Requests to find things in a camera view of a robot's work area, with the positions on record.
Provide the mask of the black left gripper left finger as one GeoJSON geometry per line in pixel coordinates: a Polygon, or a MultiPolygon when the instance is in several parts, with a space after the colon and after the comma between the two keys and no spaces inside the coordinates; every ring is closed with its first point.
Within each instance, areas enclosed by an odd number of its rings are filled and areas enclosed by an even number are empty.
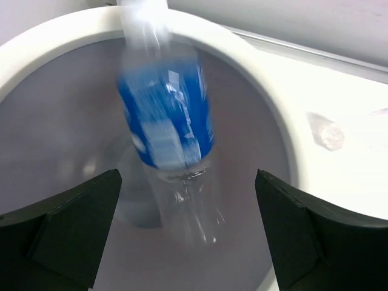
{"type": "Polygon", "coordinates": [[[1,290],[93,288],[122,178],[108,170],[1,215],[1,290]]]}

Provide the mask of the blue-label water bottle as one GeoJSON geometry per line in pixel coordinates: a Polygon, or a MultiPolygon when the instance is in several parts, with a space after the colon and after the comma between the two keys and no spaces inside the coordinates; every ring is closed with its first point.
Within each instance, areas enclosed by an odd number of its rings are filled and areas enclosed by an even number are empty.
{"type": "Polygon", "coordinates": [[[126,42],[118,92],[162,226],[187,246],[215,243],[224,217],[197,51],[173,37],[166,1],[118,5],[126,42]]]}

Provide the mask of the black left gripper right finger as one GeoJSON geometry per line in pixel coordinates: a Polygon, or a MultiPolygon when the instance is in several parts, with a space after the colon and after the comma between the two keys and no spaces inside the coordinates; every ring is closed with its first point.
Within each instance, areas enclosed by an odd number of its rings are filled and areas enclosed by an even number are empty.
{"type": "Polygon", "coordinates": [[[387,290],[387,221],[259,170],[255,191],[280,290],[387,290]]]}

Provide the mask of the clear bottle without label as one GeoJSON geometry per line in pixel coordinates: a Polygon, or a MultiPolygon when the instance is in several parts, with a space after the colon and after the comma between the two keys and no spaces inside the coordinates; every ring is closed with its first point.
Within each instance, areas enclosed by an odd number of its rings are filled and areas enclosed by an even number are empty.
{"type": "Polygon", "coordinates": [[[343,148],[345,133],[339,124],[314,112],[307,112],[306,118],[318,146],[331,152],[343,148]]]}

